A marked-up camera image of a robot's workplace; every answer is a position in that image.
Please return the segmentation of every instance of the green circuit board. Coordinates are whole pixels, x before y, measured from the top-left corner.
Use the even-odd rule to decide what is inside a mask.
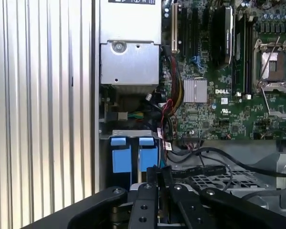
[[[199,19],[202,18],[202,11],[206,1],[187,1],[184,5],[193,8],[199,8]],[[286,4],[276,7],[275,9],[261,10],[258,8],[248,9],[252,14],[261,17],[264,14],[280,13],[286,15]],[[254,26],[254,42],[262,39],[266,42],[276,42],[278,34],[270,31],[260,31],[259,21]],[[281,39],[286,40],[286,32],[281,33]],[[254,93],[251,100],[242,97],[236,97],[232,93],[232,66],[221,70],[216,70],[210,60],[210,34],[209,31],[202,31],[199,34],[199,55],[203,70],[199,70],[196,64],[190,62],[190,57],[185,59],[178,58],[179,70],[183,80],[202,78],[207,80],[207,103],[184,103],[176,112],[176,119],[173,122],[177,125],[175,136],[200,137],[204,131],[212,130],[207,139],[223,139],[229,134],[229,139],[249,140],[249,139],[276,139],[285,138],[280,130],[286,132],[286,118],[269,115],[267,103],[261,93]],[[240,50],[244,52],[244,45],[241,43]],[[244,65],[237,64],[237,71],[240,75]],[[168,75],[162,78],[166,91],[170,91],[171,81]],[[286,94],[280,92],[271,92],[266,94],[270,108],[286,111]]]

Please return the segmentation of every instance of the ridged metal panel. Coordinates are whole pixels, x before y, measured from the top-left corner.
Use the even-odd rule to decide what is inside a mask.
[[[90,0],[0,0],[0,229],[92,194],[91,30]]]

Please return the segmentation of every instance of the ram slot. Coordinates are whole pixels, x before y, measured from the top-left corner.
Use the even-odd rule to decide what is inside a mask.
[[[232,90],[236,96],[241,96],[245,90],[245,17],[235,22],[234,56]]]
[[[180,56],[182,58],[186,57],[186,46],[187,46],[187,36],[188,36],[188,24],[189,21],[187,19],[187,8],[182,8],[181,17],[180,17],[180,27],[179,27],[179,50]]]
[[[245,95],[252,95],[253,24],[245,23]]]
[[[191,23],[191,58],[198,55],[199,44],[199,18],[198,9],[194,8]]]
[[[178,4],[172,4],[172,53],[178,53]]]

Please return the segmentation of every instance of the wire bundle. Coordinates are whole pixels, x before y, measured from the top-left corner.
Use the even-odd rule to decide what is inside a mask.
[[[169,113],[169,116],[173,116],[183,102],[184,86],[178,69],[177,60],[173,56],[166,57],[166,60],[168,62],[169,72],[172,78],[170,99],[173,102],[173,106],[172,110]]]
[[[144,119],[144,114],[143,112],[133,112],[128,114],[128,118],[136,118],[136,119]]]

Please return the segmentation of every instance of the sticker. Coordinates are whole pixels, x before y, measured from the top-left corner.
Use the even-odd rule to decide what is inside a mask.
[[[227,105],[228,104],[228,98],[221,98],[221,104]]]
[[[156,0],[108,0],[108,2],[114,3],[132,3],[132,4],[143,4],[143,5],[155,5]]]
[[[162,130],[161,128],[157,128],[157,134],[160,139],[162,139]]]
[[[172,149],[172,144],[169,143],[169,142],[166,142],[166,143],[165,143],[165,149],[166,149],[166,150],[169,150],[169,151],[172,151],[172,150],[173,150],[173,149]]]

